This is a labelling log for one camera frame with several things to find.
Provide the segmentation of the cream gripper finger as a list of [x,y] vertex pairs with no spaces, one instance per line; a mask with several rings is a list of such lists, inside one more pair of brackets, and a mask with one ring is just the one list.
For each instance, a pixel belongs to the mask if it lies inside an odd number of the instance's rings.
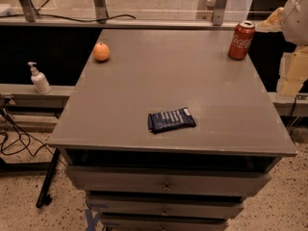
[[293,53],[284,53],[279,68],[277,92],[297,95],[308,80],[308,46],[298,46]]
[[274,12],[271,13],[271,15],[266,20],[260,23],[260,26],[261,27],[269,27],[269,26],[280,27],[283,12],[284,12],[283,7],[277,8]]

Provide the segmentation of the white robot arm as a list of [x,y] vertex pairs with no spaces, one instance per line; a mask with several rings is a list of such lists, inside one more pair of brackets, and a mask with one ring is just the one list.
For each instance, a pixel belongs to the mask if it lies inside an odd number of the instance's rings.
[[259,23],[257,31],[281,31],[285,41],[296,45],[293,53],[283,54],[276,88],[281,96],[295,97],[308,80],[308,0],[288,0]]

